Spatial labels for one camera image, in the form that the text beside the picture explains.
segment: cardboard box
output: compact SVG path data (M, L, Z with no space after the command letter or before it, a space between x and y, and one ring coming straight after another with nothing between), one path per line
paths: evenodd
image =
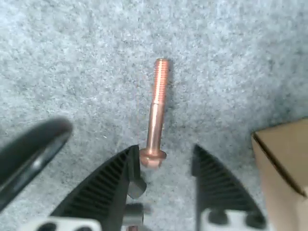
M270 222L308 231L308 119L255 132L252 143Z

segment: bolt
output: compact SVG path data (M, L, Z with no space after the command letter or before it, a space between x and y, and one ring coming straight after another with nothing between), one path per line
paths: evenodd
M138 226L128 226L126 231L138 231Z
M146 148L140 150L140 161L142 165L149 168L160 167L167 156L165 152L160 150L160 141L164 122L168 73L169 61L167 59L157 59L147 144Z

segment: gray carpet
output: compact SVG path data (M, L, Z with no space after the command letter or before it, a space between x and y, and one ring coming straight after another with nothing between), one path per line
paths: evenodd
M114 153L146 141L153 66L173 61L162 149L140 201L153 230L194 229L192 146L220 158L264 208L250 133L308 115L305 0L0 1L0 144L57 115L68 145L0 215L48 215Z

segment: bolt head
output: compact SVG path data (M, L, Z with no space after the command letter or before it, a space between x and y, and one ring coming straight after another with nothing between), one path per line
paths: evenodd
M143 166L157 169L166 158L166 153L159 150L158 153L150 153L147 149L140 150L140 162Z

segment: bolt thread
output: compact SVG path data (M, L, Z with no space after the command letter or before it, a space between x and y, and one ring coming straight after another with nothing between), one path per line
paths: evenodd
M157 59L155 63L155 85L152 103L165 103L168 73L169 61L167 59Z

